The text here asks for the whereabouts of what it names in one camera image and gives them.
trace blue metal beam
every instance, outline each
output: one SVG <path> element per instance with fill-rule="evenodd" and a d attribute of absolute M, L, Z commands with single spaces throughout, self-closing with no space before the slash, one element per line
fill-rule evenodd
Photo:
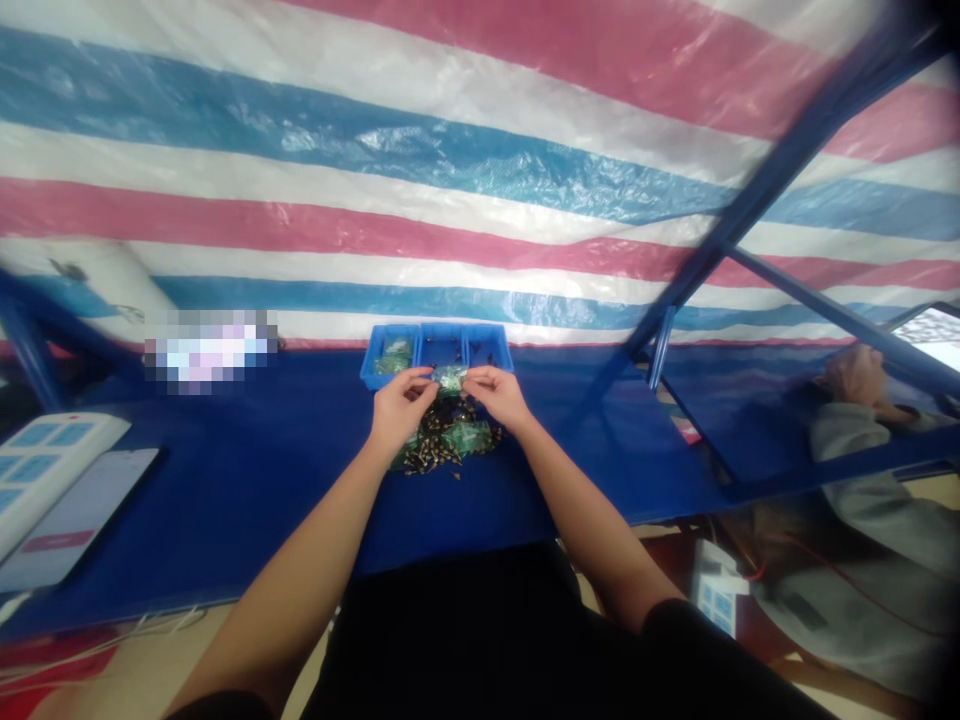
<path fill-rule="evenodd" d="M 923 18 L 891 7 L 814 97 L 647 311 L 626 342 L 628 354 L 635 357 L 650 342 L 666 309 L 682 307 L 690 299 L 727 250 L 744 238 L 851 117 L 939 60 L 948 49 L 942 34 L 930 33 Z"/>
<path fill-rule="evenodd" d="M 653 358 L 650 360 L 650 369 L 647 371 L 647 383 L 654 392 L 660 385 L 660 376 L 663 375 L 663 361 L 667 356 L 667 346 L 670 344 L 670 333 L 673 331 L 673 318 L 677 314 L 677 309 L 672 305 L 667 308 L 663 314 L 663 321 L 660 323 L 660 331 L 657 333 L 657 341 L 653 348 Z"/>
<path fill-rule="evenodd" d="M 0 269 L 0 298 L 12 298 L 43 329 L 47 338 L 75 355 L 92 355 L 122 378 L 143 380 L 143 363 L 135 353 L 108 340 L 46 295 Z"/>
<path fill-rule="evenodd" d="M 13 343 L 17 359 L 44 411 L 67 410 L 66 392 L 58 377 L 56 360 L 33 320 L 14 300 L 0 297 L 0 324 Z"/>
<path fill-rule="evenodd" d="M 726 485 L 720 491 L 735 504 L 807 492 L 827 483 L 953 457 L 960 447 L 960 425 L 921 435 L 898 436 L 886 445 L 789 470 L 766 480 Z"/>
<path fill-rule="evenodd" d="M 765 260 L 741 248 L 731 248 L 730 257 L 745 268 L 799 300 L 818 315 L 856 336 L 884 354 L 887 361 L 908 374 L 911 383 L 932 395 L 960 396 L 960 373 L 887 332 L 879 325 L 851 312 Z"/>

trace red cable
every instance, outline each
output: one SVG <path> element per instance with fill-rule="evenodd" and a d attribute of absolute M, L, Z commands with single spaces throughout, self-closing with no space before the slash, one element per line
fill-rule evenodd
<path fill-rule="evenodd" d="M 763 576 L 766 574 L 767 574 L 767 564 L 764 563 L 763 565 L 760 566 L 760 569 L 757 570 L 755 575 L 751 575 L 748 578 L 744 578 L 744 580 L 746 580 L 747 582 L 757 582 L 758 580 L 762 580 Z"/>
<path fill-rule="evenodd" d="M 856 582 L 854 582 L 853 578 L 847 575 L 843 570 L 838 568 L 836 565 L 834 565 L 832 562 L 827 560 L 822 555 L 808 548 L 806 545 L 804 545 L 802 542 L 797 540 L 797 538 L 793 537 L 792 535 L 787 535 L 786 533 L 777 533 L 777 534 L 771 535 L 770 537 L 774 539 L 785 540 L 786 542 L 797 546 L 798 548 L 803 550 L 805 553 L 813 557 L 815 560 L 819 561 L 820 563 L 825 565 L 827 568 L 835 572 L 842 580 L 844 580 L 850 587 L 852 587 L 858 593 L 863 595 L 863 597 L 866 598 L 868 601 L 876 605 L 878 608 L 883 610 L 883 612 L 887 613 L 891 617 L 896 618 L 897 620 L 902 622 L 904 625 L 911 627 L 917 632 L 923 633 L 924 635 L 932 635 L 933 637 L 951 637 L 952 636 L 952 633 L 949 633 L 949 632 L 940 633 L 940 632 L 935 632 L 933 630 L 927 630 L 926 628 L 922 628 L 919 625 L 915 625 L 911 621 L 907 620 L 905 617 L 898 615 L 893 610 L 888 608 L 886 605 L 881 603 L 879 600 L 876 600 L 875 598 L 873 598 L 869 593 L 867 593 L 866 590 L 863 590 L 859 585 L 857 585 Z M 756 575 L 754 575 L 753 578 L 756 578 L 758 580 L 762 578 L 764 573 L 766 572 L 766 569 L 767 569 L 767 566 L 766 566 L 766 563 L 764 563 L 763 567 L 760 568 L 760 571 Z"/>

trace compartment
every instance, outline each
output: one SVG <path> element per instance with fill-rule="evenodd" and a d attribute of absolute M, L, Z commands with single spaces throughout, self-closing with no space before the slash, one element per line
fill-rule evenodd
<path fill-rule="evenodd" d="M 463 325 L 424 323 L 420 326 L 420 364 L 433 367 L 465 365 Z"/>
<path fill-rule="evenodd" d="M 513 360 L 503 325 L 464 325 L 463 337 L 470 367 L 493 365 L 513 372 Z"/>
<path fill-rule="evenodd" d="M 397 347 L 404 339 L 409 339 L 409 357 L 403 352 L 402 348 Z M 395 357 L 406 359 L 405 367 L 414 367 L 417 362 L 418 350 L 420 344 L 420 326 L 419 325 L 374 325 L 373 332 L 370 333 L 370 342 L 367 345 L 367 354 L 363 357 L 363 365 L 360 367 L 360 379 L 371 390 L 379 390 L 390 382 L 399 372 L 403 363 L 397 363 L 397 372 L 384 372 L 383 366 L 378 367 L 377 361 L 385 357 L 385 353 L 394 348 L 392 353 Z"/>

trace blue table surface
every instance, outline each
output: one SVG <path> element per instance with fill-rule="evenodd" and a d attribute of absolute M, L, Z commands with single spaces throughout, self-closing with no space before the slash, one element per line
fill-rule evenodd
<path fill-rule="evenodd" d="M 809 428 L 829 397 L 811 380 L 841 348 L 823 345 L 674 345 L 664 377 L 697 429 L 739 482 L 813 467 Z M 895 403 L 939 412 L 936 399 L 898 380 Z M 892 442 L 901 438 L 894 436 Z"/>
<path fill-rule="evenodd" d="M 626 364 L 600 398 L 590 382 L 619 348 L 514 348 L 527 401 L 631 523 L 726 506 L 714 481 Z M 236 600 L 323 497 L 369 430 L 362 352 L 284 353 L 229 395 L 160 396 L 110 381 L 84 409 L 127 417 L 117 449 L 164 452 L 57 588 L 25 603 L 0 630 L 22 638 L 146 613 Z M 461 475 L 453 477 L 453 471 Z M 389 473 L 355 572 L 555 537 L 513 439 L 427 475 Z"/>

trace tablet screen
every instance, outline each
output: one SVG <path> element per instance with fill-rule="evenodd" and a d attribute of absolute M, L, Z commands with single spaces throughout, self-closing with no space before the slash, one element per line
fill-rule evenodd
<path fill-rule="evenodd" d="M 960 371 L 960 318 L 928 308 L 898 327 L 893 334 Z"/>

